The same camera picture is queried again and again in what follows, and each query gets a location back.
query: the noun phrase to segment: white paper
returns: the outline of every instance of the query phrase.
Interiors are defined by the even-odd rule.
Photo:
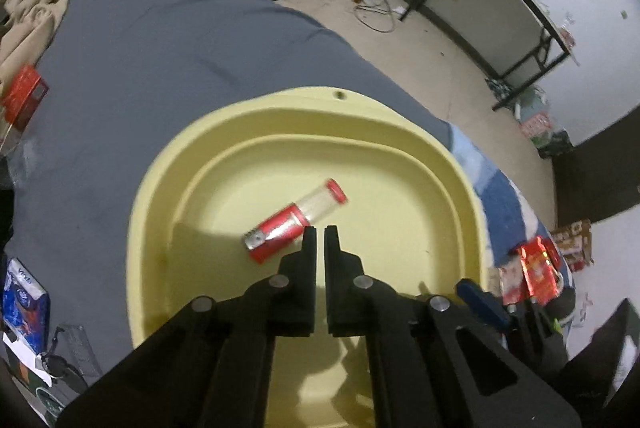
[[[6,334],[2,335],[2,340],[4,344],[11,348],[11,351],[18,357],[22,364],[26,366],[29,370],[34,372],[36,376],[38,376],[42,381],[47,383],[47,385],[51,386],[51,376],[44,372],[43,370],[38,370],[36,368],[36,355],[33,353],[33,350],[25,345],[20,338],[15,340],[13,343],[9,339]]]
[[[622,347],[622,354],[620,354],[620,361],[618,361],[618,369],[616,375],[613,378],[613,389],[617,392],[618,389],[625,382],[626,376],[631,372],[631,368],[636,363],[638,358],[638,347],[633,342],[631,336],[625,338],[625,344]]]

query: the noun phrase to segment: electrical cable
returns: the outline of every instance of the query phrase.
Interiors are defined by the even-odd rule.
[[[393,32],[394,30],[396,30],[396,19],[394,18],[394,14],[393,11],[391,10],[391,5],[389,4],[389,0],[383,0],[384,5],[386,6],[386,9],[381,10],[380,7],[380,3],[377,3],[375,6],[370,7],[368,5],[365,5],[363,3],[360,3],[358,5],[356,5],[353,8],[353,14],[354,16],[356,16],[356,19],[364,24],[365,26],[369,27],[369,29],[375,30],[376,32],[381,32],[383,34],[388,34],[390,32]],[[377,13],[377,14],[388,14],[388,16],[391,18],[391,28],[387,29],[387,30],[383,30],[383,29],[376,29],[376,27],[369,25],[368,23],[366,23],[366,21],[364,21],[360,15],[358,14],[358,11],[365,11],[365,12],[370,12],[370,13]]]

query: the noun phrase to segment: red cap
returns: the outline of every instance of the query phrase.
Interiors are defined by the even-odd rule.
[[[333,179],[329,179],[325,183],[325,186],[333,194],[334,199],[339,204],[344,204],[347,201],[347,196],[344,194],[344,191],[342,191],[342,188],[338,186],[338,183],[336,181],[334,181]]]

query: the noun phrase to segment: cloth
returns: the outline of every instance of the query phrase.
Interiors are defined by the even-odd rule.
[[[270,0],[72,0],[37,68],[50,90],[9,161],[6,252],[49,292],[50,330],[83,325],[105,371],[132,349],[125,262],[138,186],[183,128],[237,101],[326,85],[376,99],[453,149],[496,259],[533,230],[508,179],[459,131],[340,36]]]
[[[0,40],[0,94],[18,71],[35,64],[49,45],[65,14],[68,0],[0,0],[9,20]]]

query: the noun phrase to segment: beige blanket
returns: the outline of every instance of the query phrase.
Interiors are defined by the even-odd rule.
[[[68,0],[0,0],[9,14],[0,40],[0,95],[21,67],[35,64],[65,14]]]

